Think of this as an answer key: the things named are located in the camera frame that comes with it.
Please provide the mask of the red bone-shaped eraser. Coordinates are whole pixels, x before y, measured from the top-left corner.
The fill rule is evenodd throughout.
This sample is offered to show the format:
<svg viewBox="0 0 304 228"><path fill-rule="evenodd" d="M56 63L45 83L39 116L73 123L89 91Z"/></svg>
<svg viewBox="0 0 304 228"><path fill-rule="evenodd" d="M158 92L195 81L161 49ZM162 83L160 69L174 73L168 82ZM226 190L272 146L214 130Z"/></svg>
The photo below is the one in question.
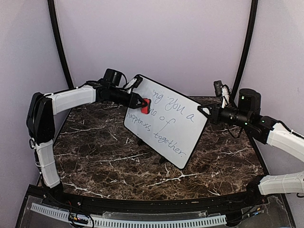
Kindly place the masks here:
<svg viewBox="0 0 304 228"><path fill-rule="evenodd" d="M141 113L142 114L149 114L150 113L150 106L151 106L151 99L144 98L142 103Z"/></svg>

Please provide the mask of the white whiteboard black frame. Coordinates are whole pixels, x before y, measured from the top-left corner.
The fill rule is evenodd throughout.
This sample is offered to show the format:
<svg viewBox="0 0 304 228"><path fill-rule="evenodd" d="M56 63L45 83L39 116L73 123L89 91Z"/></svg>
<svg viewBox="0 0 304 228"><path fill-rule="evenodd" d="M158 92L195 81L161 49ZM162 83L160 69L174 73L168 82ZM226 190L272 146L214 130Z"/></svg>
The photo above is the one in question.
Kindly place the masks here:
<svg viewBox="0 0 304 228"><path fill-rule="evenodd" d="M199 102L147 77L133 90L151 100L150 112L127 109L124 126L179 169L184 169L207 124Z"/></svg>

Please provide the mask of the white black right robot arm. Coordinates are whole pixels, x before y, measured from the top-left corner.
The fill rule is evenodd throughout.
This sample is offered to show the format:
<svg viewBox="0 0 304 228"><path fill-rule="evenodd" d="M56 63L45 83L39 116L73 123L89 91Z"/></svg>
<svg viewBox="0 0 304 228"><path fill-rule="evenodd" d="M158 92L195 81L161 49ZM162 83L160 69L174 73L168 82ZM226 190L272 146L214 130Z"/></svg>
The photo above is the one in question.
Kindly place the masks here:
<svg viewBox="0 0 304 228"><path fill-rule="evenodd" d="M221 96L221 104L198 106L198 111L204 114L212 124L228 124L245 130L247 135L264 146L269 146L271 152L278 152L284 158L304 161L304 137L287 127L280 120L261 115L261 94L253 89L243 88L239 91L238 105L228 105L228 92L217 89ZM289 173L264 174L254 177L247 185L247 191L242 201L247 206L253 206L261 196L272 194L296 194L304 196L304 170L290 169Z"/></svg>

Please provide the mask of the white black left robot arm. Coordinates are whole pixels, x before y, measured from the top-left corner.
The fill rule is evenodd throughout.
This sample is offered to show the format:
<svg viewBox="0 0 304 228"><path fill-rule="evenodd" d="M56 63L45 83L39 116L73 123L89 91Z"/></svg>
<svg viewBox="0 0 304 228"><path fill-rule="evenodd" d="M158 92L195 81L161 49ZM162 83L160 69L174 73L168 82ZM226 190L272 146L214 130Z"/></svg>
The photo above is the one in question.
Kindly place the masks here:
<svg viewBox="0 0 304 228"><path fill-rule="evenodd" d="M65 91L49 94L37 92L33 95L26 125L36 166L47 187L54 188L60 184L53 153L56 131L54 116L74 107L103 101L114 102L131 109L149 109L148 100L134 93L131 88L118 88L103 79L87 81L82 86Z"/></svg>

